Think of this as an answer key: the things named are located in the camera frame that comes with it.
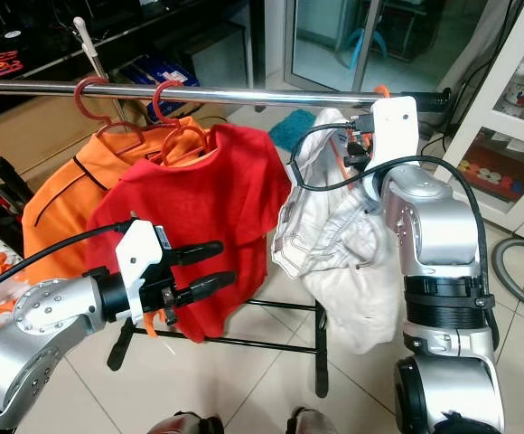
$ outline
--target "blue rug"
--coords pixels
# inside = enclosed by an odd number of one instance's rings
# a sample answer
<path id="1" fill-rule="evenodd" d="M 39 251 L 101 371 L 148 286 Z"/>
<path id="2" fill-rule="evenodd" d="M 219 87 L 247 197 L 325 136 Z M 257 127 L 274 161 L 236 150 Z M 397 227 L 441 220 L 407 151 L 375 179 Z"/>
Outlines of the blue rug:
<path id="1" fill-rule="evenodd" d="M 296 142 L 314 124 L 316 116 L 310 111 L 296 110 L 270 130 L 270 138 L 278 147 L 292 152 Z"/>

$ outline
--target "gray hose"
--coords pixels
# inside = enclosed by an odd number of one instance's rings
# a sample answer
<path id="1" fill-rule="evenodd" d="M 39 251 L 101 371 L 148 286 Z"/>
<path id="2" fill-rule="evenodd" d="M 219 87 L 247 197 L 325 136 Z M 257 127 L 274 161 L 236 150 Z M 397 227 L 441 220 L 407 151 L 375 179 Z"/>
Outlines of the gray hose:
<path id="1" fill-rule="evenodd" d="M 505 253 L 505 250 L 510 247 L 524 247 L 524 240 L 519 238 L 509 238 L 498 242 L 491 253 L 491 264 L 495 271 L 495 275 L 501 281 L 503 286 L 524 303 L 524 290 L 515 283 L 515 280 L 513 280 L 509 275 L 509 272 L 505 269 L 505 264 L 503 263 L 503 254 Z"/>

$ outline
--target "clothing rack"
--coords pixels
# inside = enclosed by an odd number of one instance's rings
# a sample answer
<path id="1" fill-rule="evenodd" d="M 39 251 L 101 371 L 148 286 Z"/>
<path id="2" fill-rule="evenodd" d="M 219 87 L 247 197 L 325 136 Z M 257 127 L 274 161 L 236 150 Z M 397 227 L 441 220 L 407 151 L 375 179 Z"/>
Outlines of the clothing rack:
<path id="1" fill-rule="evenodd" d="M 0 80 L 0 95 L 72 97 L 75 88 L 76 84 L 71 82 Z M 108 83 L 91 84 L 82 91 L 82 95 L 92 98 L 109 99 L 151 99 L 154 95 L 154 91 L 155 87 L 151 85 Z M 414 97 L 419 111 L 444 111 L 449 100 L 448 91 L 444 93 L 403 92 L 400 94 L 391 94 L 391 96 Z M 383 98 L 383 96 L 378 93 L 214 89 L 194 87 L 167 88 L 160 96 L 160 99 L 181 102 L 243 104 L 255 106 L 336 107 L 347 109 L 366 109 L 381 98 Z M 9 178 L 14 179 L 14 176 L 9 173 Z M 314 312 L 314 347 L 275 344 L 231 337 L 206 337 L 205 341 L 314 354 L 316 371 L 315 392 L 317 396 L 321 398 L 325 397 L 328 393 L 326 313 L 320 303 L 315 302 L 314 306 L 312 306 L 257 299 L 250 299 L 246 303 L 263 307 L 278 307 Z M 156 330 L 156 333 L 165 337 L 185 338 L 183 334 L 177 332 Z M 131 319 L 127 319 L 122 326 L 120 336 L 108 357 L 108 366 L 110 369 L 115 371 L 122 365 L 126 356 L 127 348 L 134 334 L 145 335 L 146 331 L 143 328 L 136 327 Z"/>

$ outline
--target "red t-shirt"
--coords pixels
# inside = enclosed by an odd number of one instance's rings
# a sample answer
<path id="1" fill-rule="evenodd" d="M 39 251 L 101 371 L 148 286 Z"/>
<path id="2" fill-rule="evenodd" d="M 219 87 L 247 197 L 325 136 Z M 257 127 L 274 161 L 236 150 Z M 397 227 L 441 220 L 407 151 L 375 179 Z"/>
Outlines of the red t-shirt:
<path id="1" fill-rule="evenodd" d="M 147 160 L 125 172 L 89 218 L 88 229 L 120 222 L 135 211 L 163 225 L 174 248 L 221 241 L 224 251 L 190 266 L 173 267 L 178 288 L 211 273 L 234 270 L 237 281 L 207 299 L 176 310 L 180 330 L 193 341 L 220 336 L 224 320 L 250 298 L 267 274 L 266 234 L 277 223 L 290 182 L 266 132 L 217 125 L 215 148 L 191 165 L 168 167 Z M 89 241 L 87 265 L 117 272 L 121 235 L 106 232 Z"/>

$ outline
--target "white garment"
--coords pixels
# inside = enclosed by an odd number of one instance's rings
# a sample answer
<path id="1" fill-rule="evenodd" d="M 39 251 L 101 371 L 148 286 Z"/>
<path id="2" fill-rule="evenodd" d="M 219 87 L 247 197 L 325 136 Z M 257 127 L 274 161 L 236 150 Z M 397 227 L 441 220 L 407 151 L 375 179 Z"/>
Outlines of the white garment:
<path id="1" fill-rule="evenodd" d="M 346 121 L 327 108 L 314 124 Z M 345 131 L 328 129 L 304 141 L 296 161 L 307 184 L 344 180 L 333 149 L 346 155 L 347 140 Z M 272 260 L 301 279 L 326 309 L 333 336 L 353 352 L 392 340 L 402 285 L 395 237 L 360 184 L 330 192 L 293 186 L 280 210 Z"/>

